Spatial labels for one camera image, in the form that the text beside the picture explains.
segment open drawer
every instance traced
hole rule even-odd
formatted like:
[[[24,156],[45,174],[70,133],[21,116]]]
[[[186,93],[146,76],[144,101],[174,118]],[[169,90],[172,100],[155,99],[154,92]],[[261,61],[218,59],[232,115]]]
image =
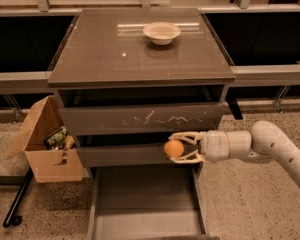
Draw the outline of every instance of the open drawer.
[[[201,202],[193,167],[97,168],[87,239],[210,239]]]

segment scratch mark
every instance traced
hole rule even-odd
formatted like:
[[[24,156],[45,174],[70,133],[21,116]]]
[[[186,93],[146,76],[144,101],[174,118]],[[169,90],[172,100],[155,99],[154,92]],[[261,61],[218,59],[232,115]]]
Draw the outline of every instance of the scratch mark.
[[[147,124],[150,120],[150,117],[153,115],[154,110],[151,111],[151,113],[146,117],[146,121],[144,122],[144,124]]]
[[[138,123],[141,121],[141,119],[137,118],[136,116],[133,117],[135,121],[137,121]]]
[[[180,116],[180,117],[172,116],[172,117],[170,117],[170,119],[168,120],[168,122],[170,122],[170,121],[172,121],[172,120],[177,120],[177,121],[183,120],[183,121],[185,121],[185,122],[188,122],[188,121],[189,121],[188,119],[186,119],[186,118],[184,118],[184,117],[182,117],[182,116]]]

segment drawer front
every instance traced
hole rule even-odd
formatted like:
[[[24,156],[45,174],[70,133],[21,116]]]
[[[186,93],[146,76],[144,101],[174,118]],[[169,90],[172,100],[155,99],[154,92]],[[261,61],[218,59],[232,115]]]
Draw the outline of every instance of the drawer front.
[[[99,108],[63,108],[61,117],[72,135],[176,132],[216,129],[221,103]]]
[[[94,146],[78,148],[77,152],[83,167],[172,164],[163,146],[164,143]],[[196,146],[185,145],[184,152],[194,149]]]

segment speckled floor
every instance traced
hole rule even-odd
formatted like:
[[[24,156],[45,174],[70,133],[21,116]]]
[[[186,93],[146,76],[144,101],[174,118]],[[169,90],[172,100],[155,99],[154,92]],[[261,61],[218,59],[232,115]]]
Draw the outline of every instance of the speckled floor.
[[[234,120],[227,108],[219,129],[249,130],[258,120],[277,124],[300,148],[300,101],[283,103],[278,114],[270,103],[240,103],[244,120]],[[0,111],[0,175],[23,175],[25,157],[5,154],[21,122],[11,124],[10,111]],[[228,160],[207,163],[199,178],[206,209],[206,227],[221,239],[300,240],[300,189],[276,163],[249,164]],[[37,184],[32,180],[19,209],[21,225],[3,228],[18,190],[0,186],[0,240],[85,239],[88,230],[92,181]]]

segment bowl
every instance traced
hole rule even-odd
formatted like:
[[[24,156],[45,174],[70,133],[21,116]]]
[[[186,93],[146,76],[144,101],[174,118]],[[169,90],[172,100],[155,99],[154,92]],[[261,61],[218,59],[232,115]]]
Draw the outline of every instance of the bowl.
[[[154,22],[143,28],[143,33],[157,45],[167,45],[181,34],[181,29],[169,22]]]

